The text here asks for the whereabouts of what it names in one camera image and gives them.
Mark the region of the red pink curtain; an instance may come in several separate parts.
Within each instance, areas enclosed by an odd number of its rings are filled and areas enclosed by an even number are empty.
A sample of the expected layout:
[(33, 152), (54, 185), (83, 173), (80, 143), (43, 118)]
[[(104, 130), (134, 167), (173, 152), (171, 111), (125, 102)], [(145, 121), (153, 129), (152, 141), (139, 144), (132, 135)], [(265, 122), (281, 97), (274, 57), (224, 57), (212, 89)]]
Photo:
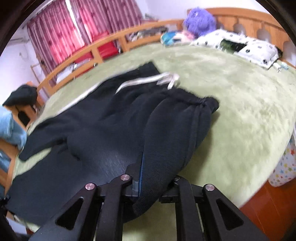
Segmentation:
[(109, 34), (140, 25), (136, 1), (53, 1), (27, 23), (34, 50), (51, 72), (69, 56)]

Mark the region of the blue geometric cushion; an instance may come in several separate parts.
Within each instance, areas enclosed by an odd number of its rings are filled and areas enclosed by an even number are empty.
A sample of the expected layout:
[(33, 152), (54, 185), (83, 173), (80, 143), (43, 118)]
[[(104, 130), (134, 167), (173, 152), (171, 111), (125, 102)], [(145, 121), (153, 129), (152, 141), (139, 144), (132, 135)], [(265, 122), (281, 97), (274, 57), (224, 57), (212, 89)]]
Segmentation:
[(180, 37), (177, 37), (179, 31), (165, 32), (161, 35), (160, 42), (165, 46), (175, 45), (181, 42)]

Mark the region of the purple plush toy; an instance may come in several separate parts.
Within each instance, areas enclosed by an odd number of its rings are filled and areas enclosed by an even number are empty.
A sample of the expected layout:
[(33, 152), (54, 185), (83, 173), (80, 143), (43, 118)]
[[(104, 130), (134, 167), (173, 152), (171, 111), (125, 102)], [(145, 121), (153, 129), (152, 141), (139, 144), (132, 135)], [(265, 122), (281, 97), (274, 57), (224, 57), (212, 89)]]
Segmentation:
[(201, 37), (217, 29), (215, 17), (205, 9), (194, 8), (183, 22), (184, 27), (195, 37)]

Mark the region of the red chair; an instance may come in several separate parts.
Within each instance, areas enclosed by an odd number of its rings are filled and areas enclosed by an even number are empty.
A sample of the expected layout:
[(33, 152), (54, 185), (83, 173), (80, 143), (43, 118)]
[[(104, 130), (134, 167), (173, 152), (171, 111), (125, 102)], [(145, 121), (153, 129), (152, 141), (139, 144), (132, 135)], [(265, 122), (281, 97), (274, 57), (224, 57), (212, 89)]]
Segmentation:
[[(104, 31), (104, 32), (94, 36), (93, 41), (100, 40), (102, 38), (107, 37), (108, 35), (109, 35), (109, 32)], [(104, 45), (101, 45), (97, 48), (97, 50), (99, 51), (99, 54), (103, 60), (109, 59), (109, 58), (114, 57), (119, 54), (119, 50), (115, 46), (114, 42), (108, 42)], [(76, 59), (74, 61), (74, 63), (76, 64), (76, 66), (78, 66), (78, 64), (82, 64), (83, 61), (85, 61), (85, 60), (90, 61), (92, 59), (93, 59), (93, 54), (91, 52), (88, 52), (88, 53), (84, 54), (83, 56), (79, 57), (78, 59)]]

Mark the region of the light blue jeans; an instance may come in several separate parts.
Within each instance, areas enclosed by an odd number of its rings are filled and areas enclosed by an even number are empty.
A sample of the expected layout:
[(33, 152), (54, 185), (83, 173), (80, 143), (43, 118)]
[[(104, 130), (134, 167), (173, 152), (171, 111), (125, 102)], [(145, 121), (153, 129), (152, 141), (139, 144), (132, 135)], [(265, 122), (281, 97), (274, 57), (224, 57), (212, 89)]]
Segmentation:
[(27, 141), (27, 132), (14, 120), (13, 113), (1, 106), (1, 139), (21, 151)]

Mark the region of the wooden bed frame rail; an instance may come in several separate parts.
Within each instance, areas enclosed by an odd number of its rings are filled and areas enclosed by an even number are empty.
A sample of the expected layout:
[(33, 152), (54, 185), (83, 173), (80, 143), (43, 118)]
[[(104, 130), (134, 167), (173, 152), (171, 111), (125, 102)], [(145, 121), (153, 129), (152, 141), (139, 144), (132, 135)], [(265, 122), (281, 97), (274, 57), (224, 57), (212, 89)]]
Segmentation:
[[(234, 31), (235, 24), (243, 25), (246, 30), (246, 35), (249, 37), (257, 37), (259, 30), (265, 29), (269, 32), (271, 37), (271, 43), (283, 50), (284, 43), (291, 41), (292, 37), (285, 31), (284, 27), (268, 13), (255, 11), (251, 9), (242, 8), (207, 8), (207, 11), (211, 13), (217, 20), (217, 23), (221, 24), (224, 29), (228, 31)], [(72, 79), (83, 74), (94, 65), (98, 65), (104, 62), (102, 55), (98, 51), (98, 48), (109, 42), (118, 42), (122, 52), (128, 52), (133, 48), (142, 46), (145, 44), (160, 41), (160, 34), (154, 36), (143, 37), (135, 41), (128, 41), (127, 36), (129, 34), (139, 32), (141, 30), (149, 30), (162, 26), (175, 26), (177, 30), (182, 30), (183, 19), (161, 20), (156, 22), (148, 22), (142, 25), (138, 25), (132, 28), (124, 29), (120, 32), (108, 35), (102, 39), (99, 39), (92, 44), (85, 46), (75, 54), (68, 57), (64, 62), (58, 65), (45, 79), (38, 85), (37, 92), (43, 90), (48, 96), (52, 96), (61, 87), (66, 85)], [(75, 62), (85, 54), (91, 53), (92, 59), (73, 71), (67, 77), (62, 79), (57, 84), (52, 84), (51, 80), (63, 69)]]

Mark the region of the wooden nightstand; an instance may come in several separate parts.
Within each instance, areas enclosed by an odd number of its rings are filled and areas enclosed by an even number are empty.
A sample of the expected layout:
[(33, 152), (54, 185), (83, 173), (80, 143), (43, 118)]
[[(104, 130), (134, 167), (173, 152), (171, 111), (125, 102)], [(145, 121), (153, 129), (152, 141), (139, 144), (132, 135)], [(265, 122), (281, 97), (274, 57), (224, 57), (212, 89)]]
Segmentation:
[(36, 120), (43, 105), (32, 82), (19, 86), (1, 104), (1, 196), (11, 186), (16, 157), (27, 141), (28, 126)]

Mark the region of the green fuzzy bed blanket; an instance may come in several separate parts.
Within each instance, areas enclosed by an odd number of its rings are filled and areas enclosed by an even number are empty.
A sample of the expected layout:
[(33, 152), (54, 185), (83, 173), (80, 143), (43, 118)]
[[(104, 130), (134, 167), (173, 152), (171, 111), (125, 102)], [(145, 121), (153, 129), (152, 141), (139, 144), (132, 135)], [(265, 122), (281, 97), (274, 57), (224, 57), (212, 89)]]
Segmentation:
[[(210, 129), (188, 164), (177, 174), (195, 185), (212, 183), (236, 206), (243, 206), (277, 165), (295, 124), (295, 70), (264, 70), (244, 59), (205, 47), (139, 47), (98, 65), (57, 91), (47, 101), (29, 135), (109, 78), (152, 62), (158, 75), (126, 82), (166, 84), (197, 97), (213, 97), (219, 107)], [(44, 149), (27, 161), (18, 158), (15, 178), (46, 157)], [(173, 207), (158, 200), (128, 222), (125, 240), (174, 240)]]

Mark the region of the star patterned fabric bag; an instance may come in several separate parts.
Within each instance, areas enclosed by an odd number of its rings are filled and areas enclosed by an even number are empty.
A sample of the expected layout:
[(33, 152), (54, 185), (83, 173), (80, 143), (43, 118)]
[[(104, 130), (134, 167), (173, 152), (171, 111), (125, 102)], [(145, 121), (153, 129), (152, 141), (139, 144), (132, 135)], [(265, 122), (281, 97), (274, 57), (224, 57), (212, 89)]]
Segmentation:
[(273, 187), (280, 187), (292, 181), (296, 174), (295, 164), (295, 137), (291, 136), (288, 145), (281, 156), (279, 163), (268, 179)]

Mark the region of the white patterned pillow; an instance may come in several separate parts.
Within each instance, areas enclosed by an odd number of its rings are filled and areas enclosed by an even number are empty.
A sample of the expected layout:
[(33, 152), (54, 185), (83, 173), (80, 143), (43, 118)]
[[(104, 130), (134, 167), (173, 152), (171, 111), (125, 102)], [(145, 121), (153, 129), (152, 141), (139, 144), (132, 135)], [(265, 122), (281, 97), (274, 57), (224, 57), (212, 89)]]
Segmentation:
[(281, 49), (267, 41), (223, 29), (201, 36), (190, 45), (228, 52), (264, 69), (269, 69), (282, 57)]

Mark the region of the black pants with white stripe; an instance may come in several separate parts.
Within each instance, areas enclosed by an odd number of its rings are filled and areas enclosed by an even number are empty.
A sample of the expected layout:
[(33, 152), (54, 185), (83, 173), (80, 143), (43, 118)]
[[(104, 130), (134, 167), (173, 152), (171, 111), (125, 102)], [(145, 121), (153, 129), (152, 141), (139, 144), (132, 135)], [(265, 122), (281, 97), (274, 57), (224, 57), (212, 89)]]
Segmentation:
[(166, 84), (126, 82), (158, 75), (152, 62), (109, 78), (85, 99), (35, 127), (20, 160), (49, 154), (18, 175), (6, 208), (43, 225), (85, 184), (104, 185), (141, 162), (139, 197), (123, 211), (128, 222), (143, 215), (190, 161), (206, 137), (213, 97), (200, 98)]

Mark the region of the black bag on stand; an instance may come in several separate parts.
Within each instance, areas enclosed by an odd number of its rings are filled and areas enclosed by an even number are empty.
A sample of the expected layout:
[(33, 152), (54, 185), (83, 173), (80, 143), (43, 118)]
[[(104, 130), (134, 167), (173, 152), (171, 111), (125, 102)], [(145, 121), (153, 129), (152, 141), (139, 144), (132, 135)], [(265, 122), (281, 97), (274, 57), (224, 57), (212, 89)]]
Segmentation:
[(24, 84), (10, 94), (3, 106), (34, 105), (37, 103), (37, 97), (37, 88)]

